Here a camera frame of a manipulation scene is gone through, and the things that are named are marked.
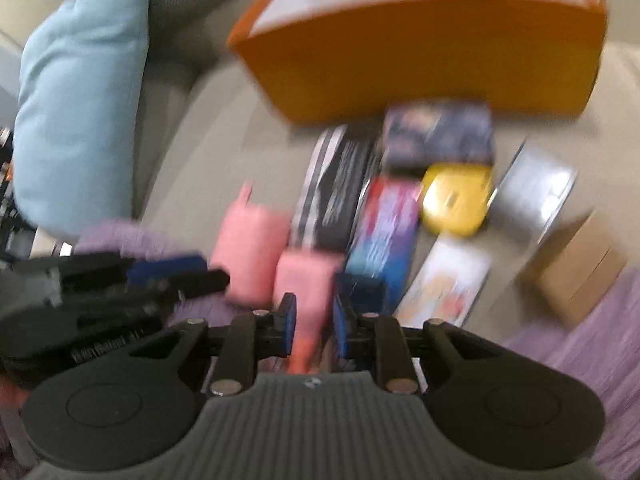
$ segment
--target purple blanket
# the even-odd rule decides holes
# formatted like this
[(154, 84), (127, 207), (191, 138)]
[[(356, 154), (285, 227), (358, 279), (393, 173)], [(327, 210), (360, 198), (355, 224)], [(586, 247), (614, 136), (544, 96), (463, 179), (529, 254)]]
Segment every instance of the purple blanket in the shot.
[(14, 480), (23, 478), (28, 473), (28, 469), (22, 467), (14, 458), (9, 437), (0, 426), (0, 479)]
[(581, 380), (598, 394), (607, 423), (593, 455), (612, 480), (640, 468), (640, 270), (625, 269), (590, 316), (569, 332), (553, 320), (526, 327), (505, 346)]

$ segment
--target black device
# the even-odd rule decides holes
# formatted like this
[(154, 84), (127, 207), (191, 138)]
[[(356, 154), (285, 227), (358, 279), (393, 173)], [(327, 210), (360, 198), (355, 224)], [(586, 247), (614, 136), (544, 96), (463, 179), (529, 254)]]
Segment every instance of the black device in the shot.
[[(192, 261), (185, 256), (135, 262), (117, 253), (94, 253), (13, 264), (17, 275), (49, 275), (59, 294), (0, 320), (4, 370), (18, 386), (32, 389), (48, 377), (162, 330), (176, 303), (224, 292), (229, 284), (228, 274), (220, 269), (166, 273), (176, 265), (192, 268)], [(127, 281), (132, 268), (136, 286)]]
[(340, 354), (370, 371), (256, 374), (288, 355), (292, 304), (184, 322), (44, 381), (23, 412), (45, 460), (34, 478), (601, 478), (590, 389), (439, 320), (402, 328), (338, 295)]
[(28, 256), (36, 231), (22, 218), (15, 204), (9, 178), (12, 139), (13, 133), (0, 126), (0, 262), (5, 264)]

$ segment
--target pink cup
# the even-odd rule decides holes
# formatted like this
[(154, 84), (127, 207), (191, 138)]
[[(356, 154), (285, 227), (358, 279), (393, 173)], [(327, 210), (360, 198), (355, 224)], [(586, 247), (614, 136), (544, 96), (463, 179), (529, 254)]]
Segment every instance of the pink cup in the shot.
[(279, 304), (285, 292), (296, 295), (296, 333), (288, 366), (291, 374), (310, 371), (322, 329), (330, 316), (334, 276), (343, 267), (343, 254), (289, 249), (280, 257), (273, 303)]
[(251, 184), (243, 184), (238, 199), (229, 206), (209, 267), (222, 267), (229, 273), (229, 300), (270, 308), (276, 267), (287, 247), (292, 215), (249, 203), (251, 191)]

